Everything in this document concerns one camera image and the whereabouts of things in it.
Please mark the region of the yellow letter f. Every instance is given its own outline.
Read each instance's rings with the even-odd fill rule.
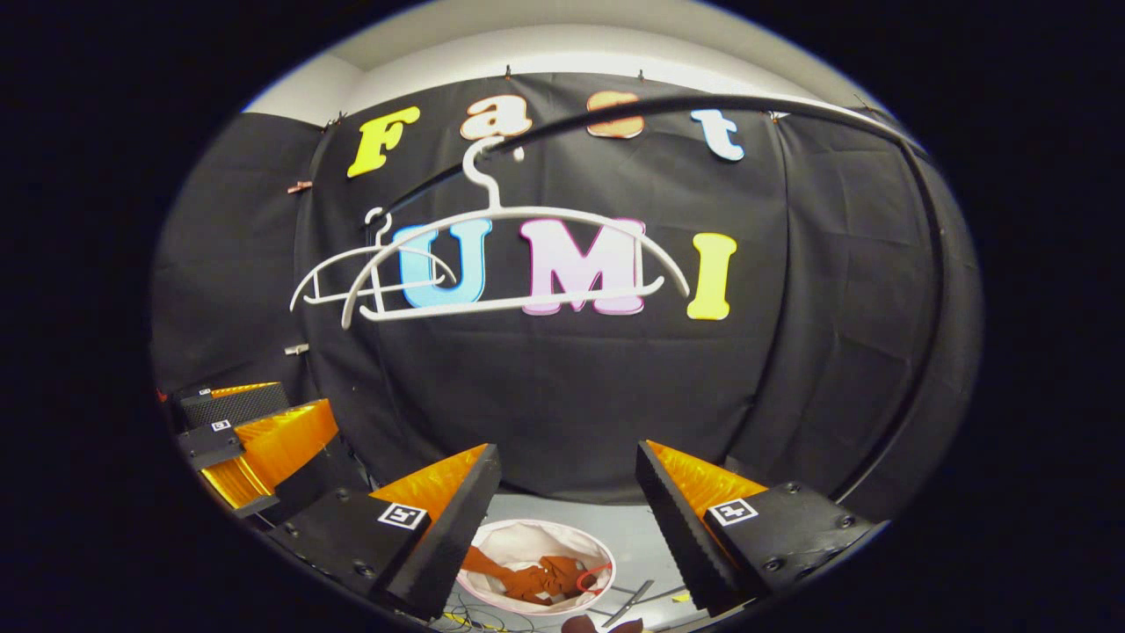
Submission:
[[[348,168],[348,177],[354,178],[382,166],[387,162],[387,156],[379,150],[382,147],[394,150],[403,137],[403,124],[414,123],[421,115],[422,110],[411,106],[397,112],[372,118],[360,126],[359,132],[362,136],[359,139],[359,151],[356,153],[356,162]]]

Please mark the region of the white clothes hanger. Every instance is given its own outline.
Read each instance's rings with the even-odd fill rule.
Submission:
[[[377,207],[372,208],[371,210],[367,211],[367,215],[363,217],[363,224],[370,224],[372,218],[375,218],[375,217],[377,217],[377,216],[379,216],[381,214],[382,214],[382,207],[381,206],[377,206]],[[308,273],[305,274],[305,278],[302,279],[299,283],[297,283],[297,289],[294,290],[292,298],[289,299],[289,311],[292,311],[294,308],[296,307],[296,305],[297,305],[297,296],[300,295],[300,290],[303,290],[305,288],[305,286],[308,284],[309,280],[313,281],[313,296],[305,295],[303,297],[305,299],[305,302],[309,302],[309,304],[314,304],[315,305],[315,304],[320,304],[320,302],[330,302],[330,301],[333,301],[333,300],[342,300],[342,299],[346,298],[348,297],[348,292],[332,293],[332,295],[327,295],[327,296],[322,296],[321,295],[321,280],[320,280],[320,272],[321,272],[321,270],[323,270],[324,268],[327,268],[328,265],[335,263],[336,261],[340,261],[341,259],[346,259],[349,256],[354,256],[357,254],[363,254],[363,253],[369,253],[369,252],[378,252],[380,250],[389,247],[389,245],[384,245],[384,243],[382,243],[382,235],[387,230],[390,229],[390,225],[393,223],[393,218],[394,218],[394,216],[392,216],[392,215],[387,216],[387,220],[384,221],[382,227],[379,228],[379,230],[375,234],[375,244],[374,245],[362,246],[362,247],[358,247],[358,248],[352,248],[352,250],[348,250],[348,251],[334,254],[334,255],[325,259],[324,261],[317,263],[315,268],[313,268],[312,270],[309,270]],[[403,252],[411,252],[411,253],[421,254],[421,255],[425,255],[425,256],[430,257],[434,263],[436,263],[438,265],[441,265],[441,268],[449,274],[449,278],[452,279],[454,283],[457,282],[457,274],[453,274],[453,270],[444,261],[442,261],[441,257],[434,255],[433,253],[426,252],[424,250],[412,248],[412,247],[399,247],[398,250],[403,251]],[[379,284],[379,272],[378,272],[378,270],[372,269],[371,270],[372,287],[368,288],[368,289],[364,289],[364,290],[360,290],[358,292],[358,296],[371,296],[371,295],[375,295],[376,304],[379,305],[380,309],[381,309],[382,292],[389,292],[389,291],[393,291],[393,290],[402,290],[402,289],[406,289],[406,288],[417,288],[417,287],[422,287],[422,286],[436,286],[438,283],[440,283],[440,282],[442,282],[444,280],[446,280],[446,274],[441,274],[436,279],[431,279],[429,281],[412,281],[412,282],[408,282],[408,283],[397,283],[397,284],[394,284],[394,286],[380,286]]]
[[[305,275],[305,279],[298,286],[298,291],[294,292],[294,300],[290,301],[290,309],[292,309],[292,305],[296,302],[296,296],[297,293],[299,293],[300,288],[308,282],[309,278],[312,278],[314,281],[314,293],[316,293],[316,296],[313,298],[306,296],[305,297],[306,301],[324,302],[327,300],[338,300],[339,298],[344,297],[344,306],[340,318],[340,326],[345,331],[351,327],[352,314],[356,309],[357,298],[360,296],[369,296],[372,293],[376,297],[376,309],[371,309],[366,305],[361,305],[359,307],[360,314],[362,314],[363,318],[369,322],[393,322],[402,319],[425,318],[425,316],[465,314],[472,311],[487,311],[493,309],[511,309],[511,308],[518,308],[518,307],[543,304],[543,302],[594,300],[598,298],[618,298],[626,296],[648,296],[655,292],[657,289],[660,288],[660,286],[664,284],[664,277],[659,275],[656,279],[654,279],[650,283],[638,284],[632,288],[611,288],[611,289],[574,291],[574,292],[552,292],[546,295],[530,295],[525,297],[512,297],[512,298],[495,298],[495,299],[477,300],[472,302],[433,305],[426,307],[411,307],[411,308],[394,309],[394,310],[386,310],[384,308],[381,300],[382,292],[389,291],[392,289],[402,289],[406,287],[406,284],[403,283],[398,286],[380,287],[377,273],[380,263],[386,261],[393,253],[398,251],[416,252],[429,256],[436,263],[440,263],[452,277],[452,271],[449,270],[449,266],[446,265],[444,262],[442,262],[440,259],[433,256],[429,252],[406,247],[404,246],[404,244],[410,242],[414,237],[417,237],[418,235],[422,235],[430,230],[440,230],[442,228],[448,228],[459,221],[466,221],[469,219],[477,219],[477,218],[506,219],[506,218],[520,218],[520,217],[547,217],[556,219],[570,219],[574,221],[582,221],[585,224],[593,224],[597,226],[608,226],[610,228],[621,230],[627,235],[630,235],[636,242],[634,279],[638,279],[638,281],[642,279],[641,248],[647,248],[650,253],[652,253],[652,255],[656,256],[656,259],[664,265],[664,268],[672,273],[673,280],[675,281],[677,289],[680,290],[680,293],[682,293],[684,297],[688,296],[691,290],[687,284],[687,278],[684,275],[683,270],[680,269],[680,266],[672,259],[672,256],[663,247],[660,247],[659,244],[654,242],[651,237],[646,236],[639,228],[636,228],[630,224],[626,224],[623,221],[619,221],[616,219],[609,218],[594,212],[574,210],[569,208],[558,208],[549,206],[504,207],[503,205],[501,205],[500,184],[490,175],[487,175],[478,171],[475,165],[475,160],[476,156],[479,155],[480,152],[483,152],[486,147],[495,145],[502,142],[503,139],[504,139],[503,136],[488,136],[475,142],[472,145],[468,147],[468,150],[466,150],[465,157],[461,161],[461,166],[465,170],[466,177],[468,177],[468,179],[474,183],[484,187],[488,191],[487,208],[452,215],[450,217],[431,221],[430,224],[423,226],[417,226],[416,228],[394,239],[386,246],[377,245],[377,246],[366,246],[362,248],[354,248],[326,259],[325,261],[317,264],[317,266],[314,268],[312,272]],[[372,211],[368,214],[368,217],[366,219],[370,219],[372,217],[372,214],[378,215],[378,212],[376,211],[376,209],[372,209]],[[381,235],[389,228],[390,217],[388,216],[387,219],[388,219],[387,225],[382,229],[380,229],[379,235]],[[318,271],[324,265],[333,261],[336,261],[344,256],[350,256],[352,254],[359,254],[363,252],[376,252],[377,254],[372,256],[370,260],[368,260],[368,262],[363,265],[363,269],[360,270],[359,274],[356,275],[356,280],[352,282],[352,286],[348,290],[348,292],[345,295],[338,293],[338,295],[331,295],[328,297],[320,297],[318,290],[316,290],[316,271]],[[371,281],[374,287],[366,290],[360,289],[366,282],[366,278],[368,277],[368,274],[371,275]],[[438,282],[440,282],[440,280],[435,280],[432,282],[430,281],[415,282],[414,284],[435,284]]]

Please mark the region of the white wall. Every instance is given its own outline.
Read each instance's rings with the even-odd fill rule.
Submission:
[[[344,111],[359,111],[418,90],[513,73],[595,72],[645,78],[739,94],[783,93],[816,98],[800,85],[737,57],[639,30],[550,25],[462,37],[408,54],[366,73]]]
[[[839,106],[858,106],[856,94],[860,94],[865,102],[880,107],[830,66],[736,16],[682,0],[645,0],[651,3],[652,11],[640,15],[638,7],[645,4],[638,4],[639,1],[432,2],[364,29],[314,57],[263,92],[244,111],[323,125],[339,111],[356,112],[418,90],[501,75],[505,65],[511,65],[513,73],[637,76],[644,70],[646,79],[704,92],[780,94]],[[489,7],[503,7],[507,12],[483,11]],[[696,42],[596,24],[541,24],[442,39],[505,20],[520,24],[534,16],[549,21],[580,15],[585,20],[611,22],[624,19],[622,12],[650,28],[663,25],[665,30],[678,29]],[[412,34],[418,42],[411,39]],[[740,54],[722,52],[710,44]],[[364,70],[368,64],[376,65]],[[825,94],[834,98],[827,99]]]
[[[274,114],[314,125],[336,118],[363,71],[333,55],[318,55],[266,89],[248,112]]]

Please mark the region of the orange soft pad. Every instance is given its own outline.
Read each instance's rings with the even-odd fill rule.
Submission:
[[[370,496],[392,504],[422,508],[430,513],[430,528],[438,523],[446,506],[461,488],[472,465],[480,459],[487,444],[469,449],[388,483]]]
[[[766,490],[760,483],[740,478],[699,458],[692,458],[687,453],[668,449],[651,440],[647,442],[700,521],[703,521],[706,509],[712,506]]]

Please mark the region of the letter m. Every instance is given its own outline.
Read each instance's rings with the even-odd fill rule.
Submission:
[[[645,232],[645,224],[638,219],[619,217],[618,220]],[[529,219],[520,226],[520,234],[531,242],[531,296],[554,293],[555,280],[565,292],[591,290],[598,279],[606,290],[633,288],[641,282],[640,243],[616,228],[602,226],[585,254],[558,219]],[[575,300],[570,307],[578,311],[585,302]],[[594,309],[602,314],[636,314],[644,307],[644,299],[636,295],[594,299]],[[542,302],[526,305],[523,310],[547,315],[559,308],[558,302]]]

